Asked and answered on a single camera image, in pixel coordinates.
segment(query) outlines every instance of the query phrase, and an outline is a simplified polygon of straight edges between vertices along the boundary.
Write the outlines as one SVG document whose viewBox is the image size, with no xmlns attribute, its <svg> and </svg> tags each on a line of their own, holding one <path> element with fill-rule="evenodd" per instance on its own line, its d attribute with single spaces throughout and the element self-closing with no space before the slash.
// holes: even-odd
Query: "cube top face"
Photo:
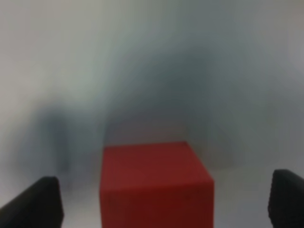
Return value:
<svg viewBox="0 0 304 228">
<path fill-rule="evenodd" d="M 186 142 L 104 149 L 100 191 L 150 189 L 213 182 Z"/>
</svg>

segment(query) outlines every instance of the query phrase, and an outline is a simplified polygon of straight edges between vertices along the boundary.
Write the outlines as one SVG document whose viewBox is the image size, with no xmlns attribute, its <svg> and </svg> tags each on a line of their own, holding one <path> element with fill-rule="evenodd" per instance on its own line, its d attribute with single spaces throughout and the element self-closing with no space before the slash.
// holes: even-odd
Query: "floor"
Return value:
<svg viewBox="0 0 304 228">
<path fill-rule="evenodd" d="M 215 228 L 271 228 L 267 205 L 273 170 L 289 168 L 304 176 L 303 162 L 301 157 L 264 166 L 210 171 L 216 182 Z M 65 211 L 62 228 L 100 228 L 98 181 L 79 175 L 65 178 L 78 181 L 62 186 Z M 34 179 L 11 167 L 0 166 L 0 205 L 18 195 Z"/>
</svg>

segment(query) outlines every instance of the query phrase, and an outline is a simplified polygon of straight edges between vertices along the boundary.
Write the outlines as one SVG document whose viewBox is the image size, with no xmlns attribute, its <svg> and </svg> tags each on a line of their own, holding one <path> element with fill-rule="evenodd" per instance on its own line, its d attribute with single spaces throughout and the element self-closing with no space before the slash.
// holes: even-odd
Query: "red cube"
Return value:
<svg viewBox="0 0 304 228">
<path fill-rule="evenodd" d="M 212 228 L 214 181 L 186 142 L 106 147 L 103 228 Z"/>
</svg>

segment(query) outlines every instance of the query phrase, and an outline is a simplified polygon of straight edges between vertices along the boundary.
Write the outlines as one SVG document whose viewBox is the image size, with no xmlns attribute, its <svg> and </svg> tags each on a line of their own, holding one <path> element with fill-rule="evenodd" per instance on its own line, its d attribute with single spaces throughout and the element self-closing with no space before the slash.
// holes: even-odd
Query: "red block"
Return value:
<svg viewBox="0 0 304 228">
<path fill-rule="evenodd" d="M 186 142 L 104 150 L 103 228 L 212 228 L 214 181 Z"/>
</svg>

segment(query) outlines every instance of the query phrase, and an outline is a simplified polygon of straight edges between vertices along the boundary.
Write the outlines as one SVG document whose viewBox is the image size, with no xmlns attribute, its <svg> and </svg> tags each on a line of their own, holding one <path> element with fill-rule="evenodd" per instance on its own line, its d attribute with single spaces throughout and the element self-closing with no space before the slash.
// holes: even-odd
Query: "cube front face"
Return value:
<svg viewBox="0 0 304 228">
<path fill-rule="evenodd" d="M 138 188 L 104 186 L 105 183 L 101 183 L 103 228 L 213 228 L 211 177 L 191 183 Z"/>
</svg>

